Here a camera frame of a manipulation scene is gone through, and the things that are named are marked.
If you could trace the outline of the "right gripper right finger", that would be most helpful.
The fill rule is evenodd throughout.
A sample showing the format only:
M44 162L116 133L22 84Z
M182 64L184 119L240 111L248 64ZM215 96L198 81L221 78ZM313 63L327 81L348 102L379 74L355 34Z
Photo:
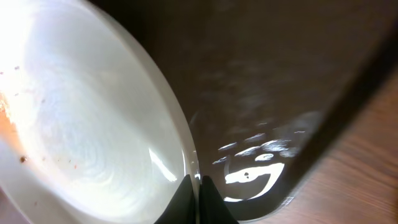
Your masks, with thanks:
M214 182L207 175L201 179L199 210L201 224L239 224L224 204Z

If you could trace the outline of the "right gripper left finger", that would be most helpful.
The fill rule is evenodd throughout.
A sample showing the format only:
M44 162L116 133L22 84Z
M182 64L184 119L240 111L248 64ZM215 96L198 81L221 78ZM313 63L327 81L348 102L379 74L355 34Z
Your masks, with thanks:
M186 175L167 208L155 224L196 224L195 195L190 175Z

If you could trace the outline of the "white plate top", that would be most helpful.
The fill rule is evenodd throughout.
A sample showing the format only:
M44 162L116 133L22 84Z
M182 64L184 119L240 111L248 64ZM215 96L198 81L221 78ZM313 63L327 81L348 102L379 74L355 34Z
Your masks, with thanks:
M88 1L1 2L1 189L31 223L155 223L195 146L164 75Z

